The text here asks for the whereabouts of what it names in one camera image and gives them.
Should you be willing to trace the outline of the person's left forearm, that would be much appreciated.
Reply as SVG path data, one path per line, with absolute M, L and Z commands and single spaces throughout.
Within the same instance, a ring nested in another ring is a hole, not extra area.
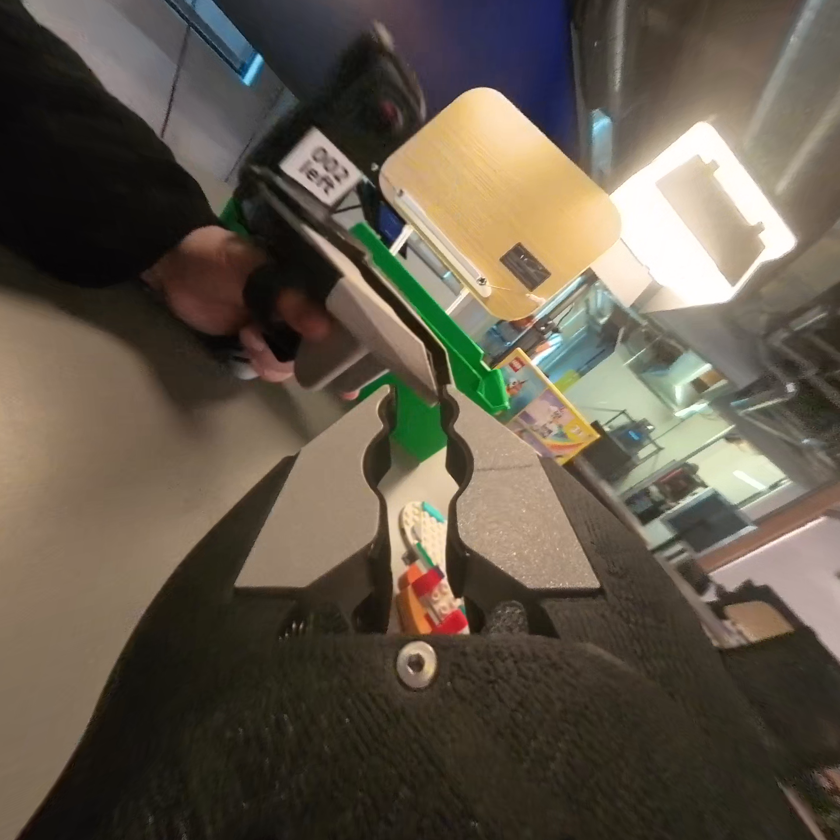
M 103 288 L 216 226 L 152 128 L 22 2 L 2 2 L 2 246 L 57 280 Z

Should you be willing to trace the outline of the person's left hand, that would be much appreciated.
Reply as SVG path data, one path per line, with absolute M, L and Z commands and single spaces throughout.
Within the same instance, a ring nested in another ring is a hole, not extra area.
M 200 227 L 140 278 L 191 329 L 236 339 L 254 377 L 282 383 L 293 378 L 293 363 L 272 353 L 244 299 L 246 281 L 267 262 L 264 251 L 235 233 Z

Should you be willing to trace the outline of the white round studded plate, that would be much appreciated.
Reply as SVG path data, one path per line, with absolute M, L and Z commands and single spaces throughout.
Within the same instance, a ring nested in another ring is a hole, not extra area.
M 398 527 L 405 566 L 420 562 L 445 569 L 448 522 L 438 509 L 426 501 L 410 501 L 400 511 Z

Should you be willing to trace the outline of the yellow toy set box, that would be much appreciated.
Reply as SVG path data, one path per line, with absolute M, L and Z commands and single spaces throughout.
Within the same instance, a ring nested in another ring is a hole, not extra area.
M 496 369 L 509 402 L 497 420 L 539 456 L 564 465 L 599 440 L 599 433 L 522 350 L 510 352 Z

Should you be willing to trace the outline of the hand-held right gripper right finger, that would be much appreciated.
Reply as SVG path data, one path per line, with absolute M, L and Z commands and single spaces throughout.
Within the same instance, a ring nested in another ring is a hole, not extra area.
M 546 603 L 601 584 L 543 460 L 454 387 L 440 392 L 448 505 L 446 571 L 472 629 L 516 603 L 532 634 L 555 634 Z

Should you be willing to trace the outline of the bright rectangular light panel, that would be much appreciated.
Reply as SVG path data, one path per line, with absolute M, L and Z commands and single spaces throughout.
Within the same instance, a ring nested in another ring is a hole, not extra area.
M 710 123 L 695 123 L 610 195 L 621 243 L 654 291 L 646 311 L 718 306 L 797 237 Z

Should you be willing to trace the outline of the colourful brick assembly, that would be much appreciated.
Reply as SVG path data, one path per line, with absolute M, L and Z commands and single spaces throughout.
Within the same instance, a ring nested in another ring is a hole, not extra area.
M 440 566 L 411 563 L 398 580 L 395 608 L 400 628 L 409 635 L 468 635 L 466 606 Z

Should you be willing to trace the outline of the black mesh office chair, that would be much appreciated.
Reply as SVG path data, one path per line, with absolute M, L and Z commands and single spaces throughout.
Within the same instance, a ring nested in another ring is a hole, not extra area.
M 715 585 L 710 604 L 742 640 L 724 665 L 777 746 L 784 773 L 837 768 L 839 665 L 816 632 L 766 584 Z

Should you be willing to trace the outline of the dark metal shelving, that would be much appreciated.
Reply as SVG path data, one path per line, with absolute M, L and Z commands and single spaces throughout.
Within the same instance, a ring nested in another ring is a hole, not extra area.
M 710 571 L 838 494 L 838 405 L 808 387 L 633 419 L 606 424 L 585 464 L 660 560 Z

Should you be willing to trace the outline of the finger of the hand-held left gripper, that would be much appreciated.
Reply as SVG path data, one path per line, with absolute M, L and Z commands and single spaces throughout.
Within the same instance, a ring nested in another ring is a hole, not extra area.
M 452 375 L 445 346 L 364 245 L 356 246 L 356 267 L 356 339 L 366 348 L 358 387 L 390 372 L 419 396 L 441 395 Z
M 345 277 L 328 294 L 327 310 L 425 403 L 439 403 L 440 342 L 400 297 Z

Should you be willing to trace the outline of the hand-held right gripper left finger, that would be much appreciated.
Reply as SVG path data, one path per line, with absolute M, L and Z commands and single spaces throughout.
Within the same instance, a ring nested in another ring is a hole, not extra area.
M 389 470 L 384 385 L 301 449 L 235 583 L 307 612 L 333 605 L 353 628 L 389 625 Z

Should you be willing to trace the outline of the green plastic bin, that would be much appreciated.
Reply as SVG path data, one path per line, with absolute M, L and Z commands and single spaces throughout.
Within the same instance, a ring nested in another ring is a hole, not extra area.
M 390 252 L 370 225 L 357 223 L 350 233 L 368 249 L 375 266 L 401 292 L 444 346 L 455 387 L 491 416 L 506 410 L 509 399 L 501 373 L 485 362 L 484 352 L 478 343 L 417 281 L 403 259 Z M 375 388 L 382 385 L 395 388 L 392 441 L 420 461 L 440 451 L 446 445 L 446 435 L 439 406 L 426 404 L 394 372 L 381 374 L 372 383 L 361 387 L 360 399 L 370 396 Z

